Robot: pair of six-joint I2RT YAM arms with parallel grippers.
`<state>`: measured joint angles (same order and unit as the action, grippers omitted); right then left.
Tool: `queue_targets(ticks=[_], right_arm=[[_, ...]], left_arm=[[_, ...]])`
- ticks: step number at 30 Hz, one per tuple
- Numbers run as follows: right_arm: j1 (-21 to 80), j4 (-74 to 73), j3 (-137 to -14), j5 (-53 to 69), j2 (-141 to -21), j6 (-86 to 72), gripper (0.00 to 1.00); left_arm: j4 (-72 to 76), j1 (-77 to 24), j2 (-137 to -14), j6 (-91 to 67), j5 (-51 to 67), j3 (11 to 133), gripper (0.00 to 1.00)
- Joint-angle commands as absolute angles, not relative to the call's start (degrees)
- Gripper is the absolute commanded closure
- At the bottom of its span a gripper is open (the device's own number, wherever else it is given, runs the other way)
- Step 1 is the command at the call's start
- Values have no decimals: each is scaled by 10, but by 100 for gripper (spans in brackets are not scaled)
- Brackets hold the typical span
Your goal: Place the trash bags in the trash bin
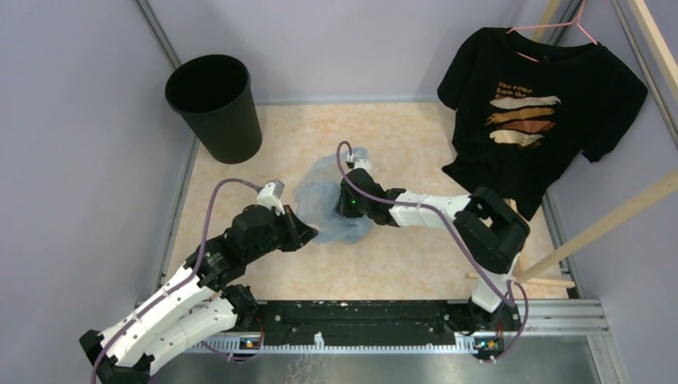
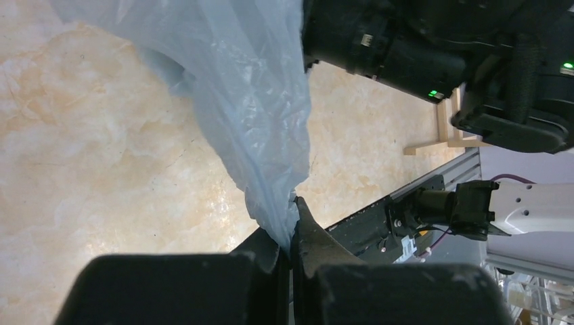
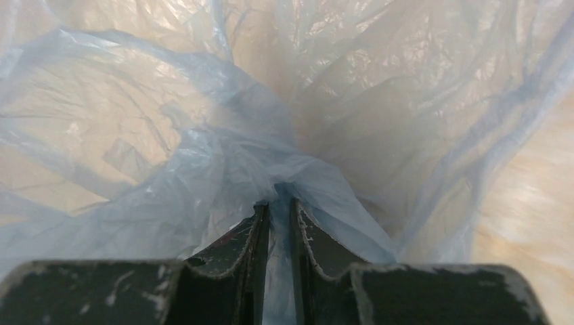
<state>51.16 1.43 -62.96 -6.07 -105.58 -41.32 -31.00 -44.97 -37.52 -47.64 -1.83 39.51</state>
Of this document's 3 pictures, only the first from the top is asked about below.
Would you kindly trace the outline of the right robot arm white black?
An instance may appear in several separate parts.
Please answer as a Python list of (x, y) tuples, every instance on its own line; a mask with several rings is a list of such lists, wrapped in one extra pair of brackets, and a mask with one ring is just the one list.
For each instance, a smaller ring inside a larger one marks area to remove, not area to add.
[(367, 218), (379, 226), (447, 230), (479, 278), (469, 307), (449, 317), (456, 331), (470, 335), (501, 320), (501, 308), (512, 307), (510, 280), (530, 233), (527, 222), (493, 190), (485, 187), (454, 197), (383, 189), (365, 168), (342, 175), (337, 212), (345, 218)]

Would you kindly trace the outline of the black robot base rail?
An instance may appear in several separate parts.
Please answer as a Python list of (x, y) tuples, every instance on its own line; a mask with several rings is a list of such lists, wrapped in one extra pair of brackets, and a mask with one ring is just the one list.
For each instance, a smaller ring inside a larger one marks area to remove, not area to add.
[(191, 351), (244, 362), (256, 354), (470, 354), (499, 357), (521, 327), (517, 307), (487, 313), (468, 300), (259, 302), (248, 326)]

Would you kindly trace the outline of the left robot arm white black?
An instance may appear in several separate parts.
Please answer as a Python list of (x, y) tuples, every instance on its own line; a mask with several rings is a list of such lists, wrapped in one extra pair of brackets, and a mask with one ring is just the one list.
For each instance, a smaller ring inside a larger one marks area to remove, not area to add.
[(275, 252), (294, 252), (318, 235), (284, 205), (247, 206), (224, 234), (197, 248), (175, 275), (119, 323), (89, 330), (79, 343), (92, 383), (147, 383), (172, 359), (225, 330), (248, 330), (257, 303), (234, 284), (246, 267)]

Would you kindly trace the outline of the light blue plastic trash bag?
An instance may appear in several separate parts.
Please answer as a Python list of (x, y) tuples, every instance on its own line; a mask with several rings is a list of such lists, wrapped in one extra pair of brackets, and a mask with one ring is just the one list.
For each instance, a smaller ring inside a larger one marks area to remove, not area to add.
[(296, 216), (318, 230), (316, 243), (355, 244), (373, 228), (366, 218), (344, 218), (336, 212), (340, 201), (341, 173), (335, 155), (318, 159), (293, 190)]

